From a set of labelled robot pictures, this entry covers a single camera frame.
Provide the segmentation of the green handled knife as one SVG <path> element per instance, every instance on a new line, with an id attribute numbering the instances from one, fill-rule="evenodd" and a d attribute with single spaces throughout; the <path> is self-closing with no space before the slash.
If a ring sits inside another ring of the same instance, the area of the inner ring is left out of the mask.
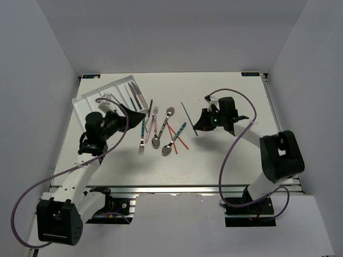
<path id="1" fill-rule="evenodd" d="M 129 99 L 130 99 L 130 102 L 131 102 L 131 104 L 132 104 L 132 106 L 133 106 L 133 109 L 134 109 L 135 111 L 137 111 L 137 108 L 136 108 L 136 106 L 135 106 L 135 104 L 134 104 L 134 101 L 133 101 L 133 99 L 132 99 L 132 97 L 131 97 L 129 91 L 128 91 L 127 86 L 124 85 L 124 87 L 125 87 L 125 90 L 126 90 L 126 92 L 127 92 L 127 94 L 128 94 L 128 97 L 129 97 Z"/>

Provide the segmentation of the dark handled knife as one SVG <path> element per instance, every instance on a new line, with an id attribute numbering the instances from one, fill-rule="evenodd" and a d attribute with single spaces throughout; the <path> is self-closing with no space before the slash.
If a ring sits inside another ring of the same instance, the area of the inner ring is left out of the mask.
<path id="1" fill-rule="evenodd" d="M 134 90 L 133 85 L 132 85 L 130 82 L 128 83 L 128 85 L 129 85 L 129 88 L 130 88 L 130 90 L 131 90 L 131 92 L 132 92 L 132 95 L 133 95 L 133 97 L 134 97 L 134 100 L 136 101 L 136 104 L 137 104 L 139 110 L 141 110 L 142 107 L 141 107 L 141 104 L 140 104 L 140 102 L 139 102 L 139 100 L 138 100 L 138 98 L 137 98 L 137 93 L 136 93 L 136 91 Z"/>

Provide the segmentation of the green handled spoon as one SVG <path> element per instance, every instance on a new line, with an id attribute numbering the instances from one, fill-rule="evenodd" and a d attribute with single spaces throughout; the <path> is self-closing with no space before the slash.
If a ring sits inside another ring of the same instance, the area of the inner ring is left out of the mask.
<path id="1" fill-rule="evenodd" d="M 176 132 L 176 134 L 173 136 L 173 139 L 170 141 L 169 144 L 164 145 L 161 152 L 163 156 L 167 156 L 170 154 L 172 147 L 173 147 L 173 142 L 176 141 L 176 139 L 179 137 L 179 135 L 182 133 L 182 131 L 184 130 L 184 128 L 186 127 L 187 123 L 184 122 L 182 124 L 182 126 L 179 128 L 179 130 Z"/>

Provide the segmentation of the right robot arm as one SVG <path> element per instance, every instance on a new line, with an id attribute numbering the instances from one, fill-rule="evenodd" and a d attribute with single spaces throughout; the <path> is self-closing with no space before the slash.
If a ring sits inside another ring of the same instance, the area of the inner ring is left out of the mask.
<path id="1" fill-rule="evenodd" d="M 244 189 L 242 203 L 223 201 L 226 206 L 243 208 L 253 214 L 261 208 L 261 201 L 278 190 L 283 182 L 304 171 L 305 164 L 296 137 L 290 130 L 269 135 L 254 120 L 238 114 L 232 97 L 216 99 L 207 95 L 205 101 L 208 107 L 202 109 L 194 130 L 208 132 L 223 127 L 235 137 L 230 152 L 240 139 L 260 150 L 262 173 Z"/>

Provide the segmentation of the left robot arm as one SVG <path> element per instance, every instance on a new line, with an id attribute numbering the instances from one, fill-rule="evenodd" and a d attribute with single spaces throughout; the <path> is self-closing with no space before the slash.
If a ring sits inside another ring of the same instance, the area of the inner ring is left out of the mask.
<path id="1" fill-rule="evenodd" d="M 109 213 L 113 208 L 111 192 L 106 187 L 86 190 L 93 174 L 100 167 L 108 150 L 107 140 L 116 132 L 125 132 L 139 125 L 145 114 L 119 107 L 106 114 L 90 112 L 85 117 L 85 132 L 79 140 L 76 170 L 69 172 L 53 195 L 42 199 L 36 207 L 38 239 L 48 243 L 76 245 L 83 226 L 97 213 Z"/>

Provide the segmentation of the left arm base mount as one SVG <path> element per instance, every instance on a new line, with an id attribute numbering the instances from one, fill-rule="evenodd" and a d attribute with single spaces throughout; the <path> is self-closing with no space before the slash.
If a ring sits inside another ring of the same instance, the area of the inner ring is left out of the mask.
<path id="1" fill-rule="evenodd" d="M 89 193 L 105 196 L 105 205 L 100 208 L 87 224 L 130 224 L 133 220 L 134 198 L 116 196 L 108 187 L 93 187 Z"/>

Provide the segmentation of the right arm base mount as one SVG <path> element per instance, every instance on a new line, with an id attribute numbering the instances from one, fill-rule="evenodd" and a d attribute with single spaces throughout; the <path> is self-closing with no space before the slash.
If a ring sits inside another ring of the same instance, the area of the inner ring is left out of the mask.
<path id="1" fill-rule="evenodd" d="M 274 208 L 270 198 L 242 208 L 233 208 L 220 200 L 219 205 L 225 209 L 227 228 L 274 227 Z"/>

